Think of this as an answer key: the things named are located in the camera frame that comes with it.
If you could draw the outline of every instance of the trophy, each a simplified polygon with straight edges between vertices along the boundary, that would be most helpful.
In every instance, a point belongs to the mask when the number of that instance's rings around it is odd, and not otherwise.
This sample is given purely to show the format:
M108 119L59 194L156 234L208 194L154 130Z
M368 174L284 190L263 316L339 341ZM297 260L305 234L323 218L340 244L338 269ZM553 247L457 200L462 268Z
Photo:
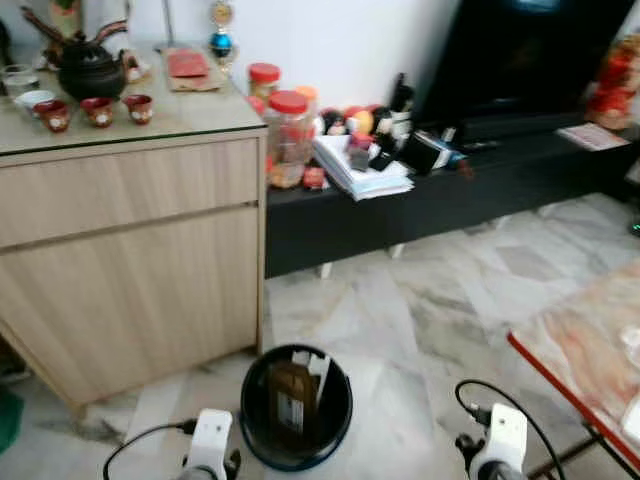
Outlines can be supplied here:
M229 0L216 0L211 9L211 20L216 25L216 33L209 40L209 48L225 75L229 75L231 64L237 55L237 48L227 33L227 25L233 19L233 8Z

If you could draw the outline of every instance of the cabinet leg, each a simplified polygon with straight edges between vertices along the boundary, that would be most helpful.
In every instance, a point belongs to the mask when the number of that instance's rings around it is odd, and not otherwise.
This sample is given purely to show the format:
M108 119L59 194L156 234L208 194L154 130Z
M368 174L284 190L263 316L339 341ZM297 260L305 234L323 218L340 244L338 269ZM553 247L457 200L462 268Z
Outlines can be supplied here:
M491 224L496 230L501 230L507 224L511 215L505 215L504 217L496 218L495 220L491 220Z
M329 278L329 275L331 275L331 267L333 267L333 262L327 262L320 265L318 275L322 280Z
M538 209L538 215L540 215L542 218L547 218L553 213L557 206L557 203L551 203L549 205L545 205L544 207L540 207Z
M389 249L389 256L392 260L398 260L402 256L404 250L404 243L398 243Z
M87 418L87 405L70 405L69 409L74 425L81 425Z

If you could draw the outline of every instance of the green object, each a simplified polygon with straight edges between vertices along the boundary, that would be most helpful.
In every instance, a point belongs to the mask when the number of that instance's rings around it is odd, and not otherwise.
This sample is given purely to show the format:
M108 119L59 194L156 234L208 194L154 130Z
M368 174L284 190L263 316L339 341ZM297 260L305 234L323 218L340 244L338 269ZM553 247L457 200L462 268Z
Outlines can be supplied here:
M18 438L24 400L0 387L0 454Z
M76 3L76 0L55 0L55 3L63 10L69 10L74 6L73 4Z
M629 232L636 237L640 237L640 216L633 219L629 225Z

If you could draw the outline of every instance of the red table edge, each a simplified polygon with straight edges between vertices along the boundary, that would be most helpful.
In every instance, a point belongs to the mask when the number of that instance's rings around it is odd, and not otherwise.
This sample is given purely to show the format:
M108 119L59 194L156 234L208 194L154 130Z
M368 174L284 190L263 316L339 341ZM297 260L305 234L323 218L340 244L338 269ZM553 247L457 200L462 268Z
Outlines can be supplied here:
M640 470L640 458L631 450L622 440L620 440L616 433L611 431L601 420L596 417L593 412L582 401L576 397L571 390L564 386L564 384L556 378L536 357L534 357L527 348L522 345L518 339L513 335L513 332L507 334L507 340L509 343L527 360L543 377L545 377L564 397L571 403L580 414L585 418L587 422L593 425L602 435L604 435L611 444L626 457L629 462L637 469Z

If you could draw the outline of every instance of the glass jar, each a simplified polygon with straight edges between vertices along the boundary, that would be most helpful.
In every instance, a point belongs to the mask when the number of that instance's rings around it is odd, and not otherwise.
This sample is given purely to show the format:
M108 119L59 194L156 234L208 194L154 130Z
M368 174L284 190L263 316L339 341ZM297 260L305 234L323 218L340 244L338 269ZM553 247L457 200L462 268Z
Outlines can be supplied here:
M264 110L266 108L264 101L261 98L258 97L247 97L247 101L249 102L249 105L251 105L251 108L253 108L253 110L260 115L261 117L264 115Z
M278 90L280 69L270 63L249 65L249 95L267 103L271 94Z
M310 162L313 157L313 137L315 136L316 115L318 115L318 92L313 87L301 86L296 88L296 92L304 95L308 102L306 113L306 134L303 140L306 162Z
M294 91L283 90L269 97L264 119L269 128L267 155L273 162L269 180L275 187L293 187L302 179L308 161L307 107L306 97Z
M40 86L38 76L30 65L7 65L2 69L1 74L2 83L11 100L15 100L23 93L37 90Z

